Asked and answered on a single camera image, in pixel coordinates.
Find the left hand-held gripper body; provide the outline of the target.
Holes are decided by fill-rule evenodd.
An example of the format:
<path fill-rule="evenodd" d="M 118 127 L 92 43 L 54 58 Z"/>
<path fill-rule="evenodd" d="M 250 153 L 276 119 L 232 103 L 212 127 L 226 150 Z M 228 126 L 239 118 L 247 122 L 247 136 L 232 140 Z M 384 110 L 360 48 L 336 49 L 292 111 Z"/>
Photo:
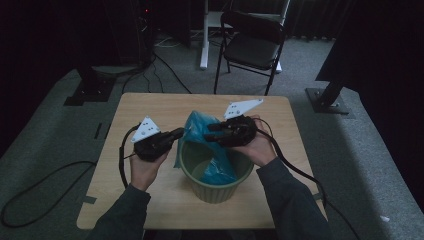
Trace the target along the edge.
<path fill-rule="evenodd" d="M 173 137 L 169 131 L 162 132 L 155 122 L 146 116 L 137 127 L 131 142 L 134 144 L 134 153 L 141 160 L 153 162 L 171 149 Z"/>

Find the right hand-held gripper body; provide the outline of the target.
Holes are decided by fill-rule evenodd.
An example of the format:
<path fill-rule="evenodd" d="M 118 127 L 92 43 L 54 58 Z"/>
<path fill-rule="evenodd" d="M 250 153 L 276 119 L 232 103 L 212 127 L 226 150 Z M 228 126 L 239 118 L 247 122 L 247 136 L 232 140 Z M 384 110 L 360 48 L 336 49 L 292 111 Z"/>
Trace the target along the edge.
<path fill-rule="evenodd" d="M 225 121 L 221 123 L 223 134 L 221 145 L 224 147 L 245 146 L 256 135 L 257 127 L 251 117 L 245 113 L 263 103 L 263 99 L 244 100 L 231 102 L 225 113 Z"/>

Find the blue plastic bag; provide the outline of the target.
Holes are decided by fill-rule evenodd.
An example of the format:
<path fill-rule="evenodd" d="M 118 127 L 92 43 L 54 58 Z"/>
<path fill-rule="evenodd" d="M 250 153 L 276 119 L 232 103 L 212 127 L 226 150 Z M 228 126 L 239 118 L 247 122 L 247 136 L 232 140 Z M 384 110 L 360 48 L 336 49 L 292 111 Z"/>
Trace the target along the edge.
<path fill-rule="evenodd" d="M 196 181 L 209 185 L 227 185 L 238 180 L 230 165 L 227 151 L 218 143 L 207 142 L 204 138 L 204 135 L 211 133 L 207 126 L 218 123 L 218 119 L 211 115 L 192 111 L 185 123 L 183 137 L 178 140 L 177 157 L 174 164 L 175 167 L 182 168 L 187 176 L 192 176 Z M 196 153 L 200 152 L 201 147 L 205 147 L 211 152 L 211 157 L 200 176 L 194 175 L 183 167 L 183 145 L 189 142 L 198 144 L 198 147 L 194 148 Z"/>

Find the green plastic trash bin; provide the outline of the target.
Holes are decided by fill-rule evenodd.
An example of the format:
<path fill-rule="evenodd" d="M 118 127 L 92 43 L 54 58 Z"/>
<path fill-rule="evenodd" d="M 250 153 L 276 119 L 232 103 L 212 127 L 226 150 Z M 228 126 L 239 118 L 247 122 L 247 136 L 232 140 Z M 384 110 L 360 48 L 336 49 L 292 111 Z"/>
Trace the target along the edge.
<path fill-rule="evenodd" d="M 202 201 L 218 204 L 229 200 L 253 170 L 244 154 L 224 149 L 218 157 L 204 144 L 180 141 L 175 166 L 186 175 L 193 193 Z"/>

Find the person's right hand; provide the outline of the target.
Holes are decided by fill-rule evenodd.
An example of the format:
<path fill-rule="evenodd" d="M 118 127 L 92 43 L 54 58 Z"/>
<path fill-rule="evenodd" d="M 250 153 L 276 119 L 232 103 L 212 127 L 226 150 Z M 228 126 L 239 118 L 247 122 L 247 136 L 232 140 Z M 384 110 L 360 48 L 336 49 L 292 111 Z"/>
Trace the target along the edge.
<path fill-rule="evenodd" d="M 276 158 L 276 153 L 260 116 L 253 115 L 252 119 L 258 129 L 255 138 L 245 146 L 234 147 L 234 150 L 248 156 L 255 165 L 263 167 Z"/>

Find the person's left hand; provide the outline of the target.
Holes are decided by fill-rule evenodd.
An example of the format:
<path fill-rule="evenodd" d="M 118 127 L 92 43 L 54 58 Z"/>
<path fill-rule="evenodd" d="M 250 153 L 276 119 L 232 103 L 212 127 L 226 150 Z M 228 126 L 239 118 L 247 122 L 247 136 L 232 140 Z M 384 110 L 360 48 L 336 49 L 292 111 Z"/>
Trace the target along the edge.
<path fill-rule="evenodd" d="M 141 160 L 137 155 L 132 156 L 130 158 L 130 184 L 141 191 L 146 191 L 156 179 L 159 168 L 167 156 L 168 153 L 164 153 L 153 162 Z"/>

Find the black folding chair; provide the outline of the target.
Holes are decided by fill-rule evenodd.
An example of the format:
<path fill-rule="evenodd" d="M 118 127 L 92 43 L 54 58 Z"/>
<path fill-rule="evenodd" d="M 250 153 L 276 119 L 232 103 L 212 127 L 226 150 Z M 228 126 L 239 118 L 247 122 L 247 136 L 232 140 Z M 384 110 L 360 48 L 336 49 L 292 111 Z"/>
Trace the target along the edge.
<path fill-rule="evenodd" d="M 222 41 L 215 74 L 217 93 L 222 60 L 227 72 L 235 67 L 267 76 L 264 95 L 273 84 L 286 39 L 285 27 L 279 21 L 253 14 L 226 11 L 220 17 Z"/>

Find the black stand with square base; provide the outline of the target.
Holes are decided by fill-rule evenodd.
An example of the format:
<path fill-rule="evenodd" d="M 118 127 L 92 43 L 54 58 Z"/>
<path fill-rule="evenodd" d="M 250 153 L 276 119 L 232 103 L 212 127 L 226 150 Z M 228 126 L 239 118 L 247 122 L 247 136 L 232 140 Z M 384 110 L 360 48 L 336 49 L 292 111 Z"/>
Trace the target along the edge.
<path fill-rule="evenodd" d="M 116 79 L 98 74 L 91 66 L 83 62 L 76 70 L 81 81 L 74 93 L 67 97 L 65 106 L 82 106 L 86 102 L 107 102 L 113 90 Z"/>

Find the black slanted stand with base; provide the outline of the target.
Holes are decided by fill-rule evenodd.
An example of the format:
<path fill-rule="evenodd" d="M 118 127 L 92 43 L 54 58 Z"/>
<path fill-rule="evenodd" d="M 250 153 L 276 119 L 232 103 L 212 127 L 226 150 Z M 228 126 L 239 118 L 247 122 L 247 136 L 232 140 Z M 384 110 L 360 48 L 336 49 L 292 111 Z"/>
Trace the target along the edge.
<path fill-rule="evenodd" d="M 306 88 L 305 92 L 316 113 L 348 115 L 349 110 L 340 97 L 342 82 L 330 82 L 326 88 Z"/>

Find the black curtain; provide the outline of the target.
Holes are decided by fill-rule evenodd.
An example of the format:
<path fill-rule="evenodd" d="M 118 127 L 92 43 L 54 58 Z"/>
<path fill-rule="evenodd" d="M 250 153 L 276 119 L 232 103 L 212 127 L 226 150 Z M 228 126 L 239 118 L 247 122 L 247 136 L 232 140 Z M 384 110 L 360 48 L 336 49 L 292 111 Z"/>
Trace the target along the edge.
<path fill-rule="evenodd" d="M 424 0 L 356 0 L 317 79 L 359 94 L 424 209 Z"/>

